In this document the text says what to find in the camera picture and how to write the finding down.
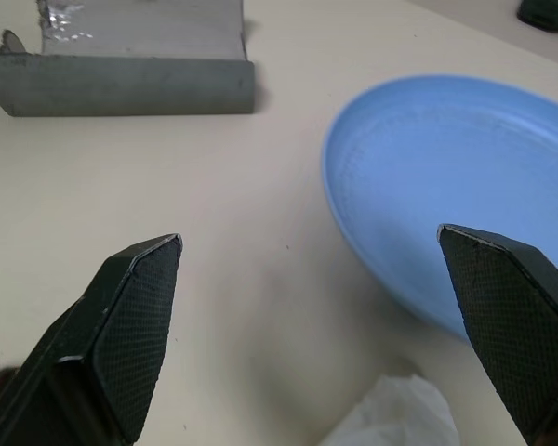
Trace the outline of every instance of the table surface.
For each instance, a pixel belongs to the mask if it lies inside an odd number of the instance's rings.
[[[33,2],[0,0],[0,32],[34,51],[36,21]],[[246,0],[246,25],[254,115],[0,109],[0,357],[21,361],[106,256],[177,231],[139,445],[313,445],[380,374],[411,371],[442,390],[463,444],[524,444],[470,347],[393,304],[339,235],[320,152],[338,110],[376,83],[464,73],[558,100],[558,64],[404,0]]]

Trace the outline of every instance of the blue plastic plate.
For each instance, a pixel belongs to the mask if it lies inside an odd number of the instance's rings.
[[[405,307],[467,338],[436,231],[501,233],[558,267],[558,105],[456,76],[379,85],[339,115],[323,175],[341,231]]]

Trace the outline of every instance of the gray plastic piece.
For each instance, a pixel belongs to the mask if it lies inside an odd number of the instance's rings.
[[[5,31],[0,106],[11,116],[254,111],[242,0],[39,0],[43,55]]]

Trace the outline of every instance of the crumpled paper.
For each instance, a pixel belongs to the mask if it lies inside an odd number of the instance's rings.
[[[459,446],[448,403],[428,381],[382,376],[321,446]]]

